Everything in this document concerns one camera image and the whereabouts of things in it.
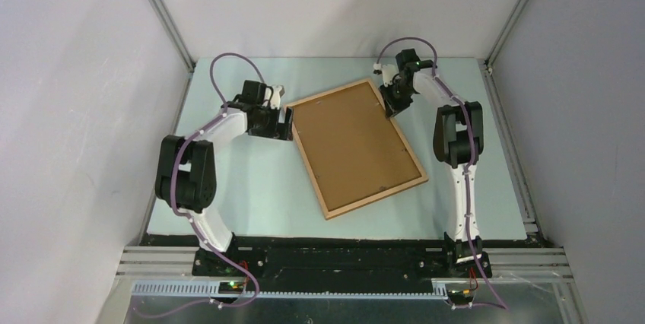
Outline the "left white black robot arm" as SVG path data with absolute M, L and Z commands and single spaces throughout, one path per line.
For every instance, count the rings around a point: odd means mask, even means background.
M 241 135 L 292 141 L 294 111 L 283 108 L 284 87 L 247 80 L 218 114 L 187 136 L 168 135 L 160 144 L 154 192 L 173 213 L 186 218 L 201 248 L 214 252 L 221 275 L 239 269 L 240 254 L 229 248 L 234 234 L 211 208 L 217 190 L 215 154 Z

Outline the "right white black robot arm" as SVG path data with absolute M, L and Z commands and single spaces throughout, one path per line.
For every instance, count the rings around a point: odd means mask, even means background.
M 416 94 L 437 107 L 432 147 L 449 174 L 453 199 L 442 265 L 447 274 L 461 277 L 484 260 L 475 208 L 475 173 L 484 150 L 482 106 L 459 96 L 440 78 L 436 62 L 420 59 L 414 49 L 402 50 L 395 64 L 376 61 L 373 72 L 383 81 L 386 118 L 408 109 Z

